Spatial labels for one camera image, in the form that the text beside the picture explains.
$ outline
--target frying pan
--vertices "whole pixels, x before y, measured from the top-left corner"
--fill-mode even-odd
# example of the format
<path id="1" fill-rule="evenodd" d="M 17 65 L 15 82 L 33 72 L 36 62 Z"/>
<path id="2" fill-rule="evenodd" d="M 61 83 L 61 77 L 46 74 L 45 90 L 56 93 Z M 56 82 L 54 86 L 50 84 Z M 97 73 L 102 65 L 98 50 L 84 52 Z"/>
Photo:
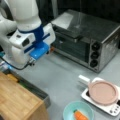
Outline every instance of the frying pan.
<path id="1" fill-rule="evenodd" d="M 118 90 L 116 86 L 107 81 L 97 80 L 90 83 L 90 79 L 82 75 L 80 82 L 88 86 L 90 98 L 100 105 L 111 105 L 118 100 Z"/>

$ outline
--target orange object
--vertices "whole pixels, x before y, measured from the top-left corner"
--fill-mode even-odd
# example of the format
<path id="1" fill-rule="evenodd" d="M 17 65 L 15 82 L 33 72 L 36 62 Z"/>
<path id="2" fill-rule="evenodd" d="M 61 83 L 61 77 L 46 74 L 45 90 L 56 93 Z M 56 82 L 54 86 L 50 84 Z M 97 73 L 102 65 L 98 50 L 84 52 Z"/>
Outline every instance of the orange object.
<path id="1" fill-rule="evenodd" d="M 74 117 L 75 117 L 75 120 L 88 120 L 88 118 L 78 110 L 74 111 Z"/>

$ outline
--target toaster oven glass window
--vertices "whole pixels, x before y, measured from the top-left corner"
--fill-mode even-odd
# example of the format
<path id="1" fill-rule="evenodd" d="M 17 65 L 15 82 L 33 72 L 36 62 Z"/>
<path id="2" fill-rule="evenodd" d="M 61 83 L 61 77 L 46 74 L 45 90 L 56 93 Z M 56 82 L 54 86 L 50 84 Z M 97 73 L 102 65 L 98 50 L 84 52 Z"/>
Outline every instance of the toaster oven glass window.
<path id="1" fill-rule="evenodd" d="M 89 62 L 90 43 L 88 42 L 87 38 L 86 40 L 84 38 L 84 41 L 79 40 L 75 43 L 57 36 L 54 46 L 79 60 L 82 60 L 86 63 Z"/>

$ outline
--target pan handle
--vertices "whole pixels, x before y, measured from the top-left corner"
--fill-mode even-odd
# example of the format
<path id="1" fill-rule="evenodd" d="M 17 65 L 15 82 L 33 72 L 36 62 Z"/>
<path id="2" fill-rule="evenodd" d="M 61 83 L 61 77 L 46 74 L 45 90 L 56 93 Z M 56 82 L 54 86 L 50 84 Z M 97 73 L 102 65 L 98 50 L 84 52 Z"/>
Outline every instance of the pan handle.
<path id="1" fill-rule="evenodd" d="M 90 79 L 89 78 L 87 78 L 83 75 L 79 75 L 79 78 L 80 78 L 79 82 L 83 83 L 84 85 L 88 86 L 90 84 Z"/>

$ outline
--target toaster oven handle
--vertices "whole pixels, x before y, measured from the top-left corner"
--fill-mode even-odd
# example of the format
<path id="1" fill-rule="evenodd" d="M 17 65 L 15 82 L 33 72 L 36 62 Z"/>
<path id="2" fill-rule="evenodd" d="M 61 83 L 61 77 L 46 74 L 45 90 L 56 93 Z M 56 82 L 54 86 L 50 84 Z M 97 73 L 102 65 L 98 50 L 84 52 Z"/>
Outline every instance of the toaster oven handle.
<path id="1" fill-rule="evenodd" d="M 56 32 L 56 31 L 55 31 L 55 34 L 56 34 L 56 36 L 60 36 L 64 39 L 69 40 L 69 41 L 74 42 L 74 43 L 77 43 L 80 40 L 80 38 L 82 38 L 82 37 L 72 38 L 72 37 L 69 37 L 67 35 Z"/>

